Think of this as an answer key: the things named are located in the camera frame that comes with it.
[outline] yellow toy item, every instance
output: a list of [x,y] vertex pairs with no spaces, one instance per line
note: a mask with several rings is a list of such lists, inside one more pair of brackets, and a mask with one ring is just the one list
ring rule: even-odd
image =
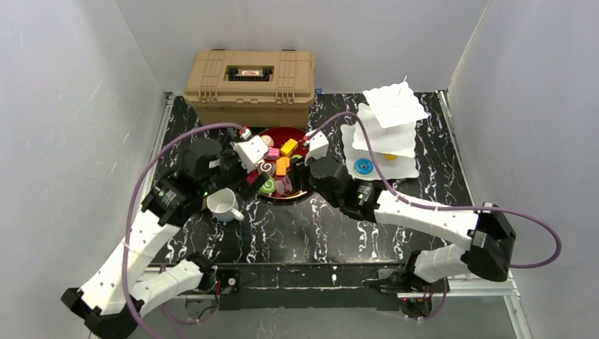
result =
[[280,157],[277,160],[277,175],[285,176],[287,174],[287,168],[289,168],[290,161],[288,157]]
[[285,145],[283,145],[281,147],[280,152],[285,157],[288,157],[288,156],[291,155],[291,153],[293,153],[293,151],[296,148],[297,148],[297,141],[295,141],[293,139],[289,139],[289,140],[287,140],[287,142],[285,143]]

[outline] white cup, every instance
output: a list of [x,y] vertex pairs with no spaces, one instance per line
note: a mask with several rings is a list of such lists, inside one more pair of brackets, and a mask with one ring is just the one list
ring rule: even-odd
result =
[[235,193],[230,189],[221,189],[208,196],[206,205],[212,216],[220,222],[229,222],[233,219],[239,221],[244,219],[239,211],[239,204],[235,198]]

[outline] tan toolbox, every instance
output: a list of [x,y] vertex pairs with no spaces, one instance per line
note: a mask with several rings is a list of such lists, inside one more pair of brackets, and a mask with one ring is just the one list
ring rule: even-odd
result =
[[202,124],[305,129],[314,103],[310,52],[200,51],[183,98]]

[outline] round red tray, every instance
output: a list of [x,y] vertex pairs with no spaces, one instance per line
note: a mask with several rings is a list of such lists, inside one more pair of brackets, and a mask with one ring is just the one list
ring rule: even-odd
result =
[[[262,131],[258,135],[259,136],[270,136],[275,143],[274,148],[281,148],[289,139],[293,139],[299,143],[304,138],[304,135],[306,135],[306,131],[304,131],[303,129],[296,129],[295,127],[275,127],[273,129],[267,129],[265,131]],[[295,149],[295,151],[293,151],[293,153],[291,153],[289,158],[291,158],[293,155],[296,155],[296,154],[299,154],[302,157],[305,157],[307,153],[308,153],[307,149],[303,148],[302,145],[298,145],[297,148]],[[276,162],[275,160],[264,160],[264,161],[272,162],[272,163]],[[258,175],[259,175],[258,171],[253,171],[252,173],[250,173],[249,176],[247,177],[248,182],[250,184],[252,182],[254,182],[254,180],[256,180],[256,178],[258,177]],[[278,176],[278,175],[274,175],[273,178],[276,181],[283,179],[282,176]],[[285,200],[285,199],[299,198],[300,196],[307,194],[307,192],[298,191],[289,196],[282,196],[279,193],[277,193],[277,191],[274,191],[270,196],[268,194],[262,194],[262,193],[260,193],[260,194],[262,196],[266,196],[266,197],[269,197],[272,199]]]

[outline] marble surface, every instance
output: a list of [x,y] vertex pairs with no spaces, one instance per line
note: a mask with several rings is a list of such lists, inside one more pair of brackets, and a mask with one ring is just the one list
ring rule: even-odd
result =
[[[428,119],[417,123],[416,163],[420,176],[394,182],[400,192],[449,205],[471,204],[456,151],[436,93],[417,93]],[[318,95],[310,114],[315,128],[338,112],[356,112],[362,94]],[[343,160],[339,126],[354,123],[346,117],[326,129],[329,152]],[[201,126],[193,109],[176,97],[163,144]],[[222,131],[199,137],[218,138]],[[178,145],[157,167],[156,177],[178,160]],[[256,195],[240,210],[242,223],[216,222],[208,211],[193,215],[181,232],[163,247],[154,264],[174,263],[199,251],[217,263],[391,263],[405,262],[411,251],[435,249],[446,242],[399,225],[358,222],[330,207],[318,194],[293,203],[266,201]]]

